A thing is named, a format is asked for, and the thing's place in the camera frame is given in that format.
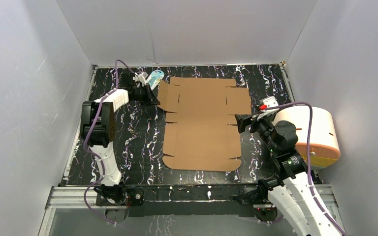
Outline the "brown cardboard box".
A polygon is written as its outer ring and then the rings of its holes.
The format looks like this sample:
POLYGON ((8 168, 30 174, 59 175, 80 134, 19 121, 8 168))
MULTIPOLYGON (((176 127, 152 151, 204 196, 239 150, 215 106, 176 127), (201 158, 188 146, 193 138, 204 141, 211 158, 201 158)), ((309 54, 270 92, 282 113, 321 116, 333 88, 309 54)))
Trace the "brown cardboard box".
POLYGON ((251 115, 248 88, 235 79, 161 81, 158 106, 166 112, 163 162, 174 170, 231 172, 241 164, 235 115, 251 115))

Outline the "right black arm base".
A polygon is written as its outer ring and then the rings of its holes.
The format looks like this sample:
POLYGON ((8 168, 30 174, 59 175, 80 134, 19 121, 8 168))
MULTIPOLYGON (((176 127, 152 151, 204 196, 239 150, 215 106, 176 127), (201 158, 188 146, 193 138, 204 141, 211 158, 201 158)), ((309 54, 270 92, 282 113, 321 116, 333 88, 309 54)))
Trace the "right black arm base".
POLYGON ((242 205, 264 205, 270 204, 270 207, 255 207, 254 215, 259 223, 271 225, 281 222, 284 217, 279 215, 275 204, 268 199, 268 192, 280 186, 280 182, 276 177, 267 177, 260 179, 255 190, 247 193, 234 195, 230 199, 235 200, 242 205))

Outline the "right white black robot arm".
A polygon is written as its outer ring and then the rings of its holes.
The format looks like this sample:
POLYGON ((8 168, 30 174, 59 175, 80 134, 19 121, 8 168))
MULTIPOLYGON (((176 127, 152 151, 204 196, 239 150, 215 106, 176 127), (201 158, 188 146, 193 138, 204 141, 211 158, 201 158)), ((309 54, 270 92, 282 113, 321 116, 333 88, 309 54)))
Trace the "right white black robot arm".
POLYGON ((299 236, 346 235, 308 176, 308 167, 296 149, 295 125, 286 120, 273 124, 269 117, 257 115, 235 115, 235 119, 240 133, 250 126, 271 152, 270 163, 276 174, 258 181, 258 199, 272 203, 299 236))

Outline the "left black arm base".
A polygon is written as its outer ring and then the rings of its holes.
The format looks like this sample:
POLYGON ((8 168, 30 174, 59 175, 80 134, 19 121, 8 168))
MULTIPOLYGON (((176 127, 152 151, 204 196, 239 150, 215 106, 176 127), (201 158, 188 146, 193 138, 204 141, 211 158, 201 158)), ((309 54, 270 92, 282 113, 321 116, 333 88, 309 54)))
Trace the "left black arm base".
POLYGON ((137 187, 126 187, 124 183, 113 186, 96 186, 97 193, 95 205, 105 207, 104 216, 117 225, 123 222, 131 206, 142 206, 144 203, 144 190, 137 187))

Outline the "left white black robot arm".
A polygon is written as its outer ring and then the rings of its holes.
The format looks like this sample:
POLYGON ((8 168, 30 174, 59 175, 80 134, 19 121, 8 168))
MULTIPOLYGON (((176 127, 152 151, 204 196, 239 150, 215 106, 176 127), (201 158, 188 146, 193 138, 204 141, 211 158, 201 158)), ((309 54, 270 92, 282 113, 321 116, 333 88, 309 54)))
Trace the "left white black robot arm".
POLYGON ((139 75, 124 72, 123 84, 116 78, 116 86, 104 96, 82 104, 80 135, 84 140, 85 151, 96 158, 100 171, 99 184, 113 186, 108 198, 116 205, 123 204, 127 199, 127 191, 118 186, 122 174, 116 162, 113 141, 116 137, 115 113, 130 101, 138 101, 143 106, 160 104, 153 90, 164 78, 164 72, 155 70, 150 74, 139 75))

